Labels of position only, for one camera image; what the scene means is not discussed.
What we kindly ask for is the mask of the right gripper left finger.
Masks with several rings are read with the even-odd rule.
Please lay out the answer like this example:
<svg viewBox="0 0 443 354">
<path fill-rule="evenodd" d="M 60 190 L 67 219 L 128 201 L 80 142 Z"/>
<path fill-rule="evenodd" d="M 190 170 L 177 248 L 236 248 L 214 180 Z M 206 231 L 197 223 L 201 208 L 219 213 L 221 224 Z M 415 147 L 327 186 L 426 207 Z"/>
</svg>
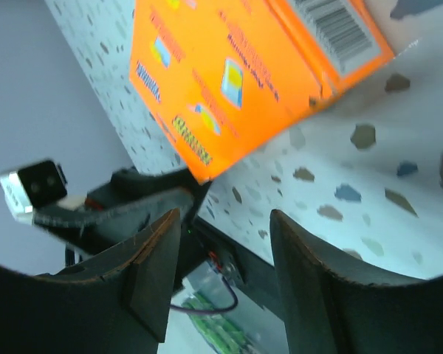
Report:
<svg viewBox="0 0 443 354">
<path fill-rule="evenodd" d="M 181 220 L 50 275 L 0 266 L 0 353 L 155 353 L 164 342 Z"/>
</svg>

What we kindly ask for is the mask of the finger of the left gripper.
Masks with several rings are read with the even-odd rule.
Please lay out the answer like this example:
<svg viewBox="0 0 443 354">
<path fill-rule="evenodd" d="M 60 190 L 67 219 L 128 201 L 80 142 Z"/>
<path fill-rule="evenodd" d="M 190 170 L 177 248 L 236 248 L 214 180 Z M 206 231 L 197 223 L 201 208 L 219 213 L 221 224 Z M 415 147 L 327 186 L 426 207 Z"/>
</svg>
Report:
<svg viewBox="0 0 443 354">
<path fill-rule="evenodd" d="M 209 182 L 200 184 L 187 169 L 157 176 L 122 169 L 76 206 L 70 206 L 72 199 L 66 197 L 37 209 L 32 224 L 93 256 L 138 233 L 168 210 L 178 209 L 183 221 L 192 221 L 209 189 Z"/>
</svg>

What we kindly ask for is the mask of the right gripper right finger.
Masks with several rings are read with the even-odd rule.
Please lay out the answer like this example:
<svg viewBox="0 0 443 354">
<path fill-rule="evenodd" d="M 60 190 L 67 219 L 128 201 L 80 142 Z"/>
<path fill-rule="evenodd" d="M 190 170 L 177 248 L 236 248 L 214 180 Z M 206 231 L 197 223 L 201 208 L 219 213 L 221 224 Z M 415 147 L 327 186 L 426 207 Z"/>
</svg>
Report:
<svg viewBox="0 0 443 354">
<path fill-rule="evenodd" d="M 291 353 L 443 353 L 443 275 L 379 268 L 278 209 L 270 238 Z"/>
</svg>

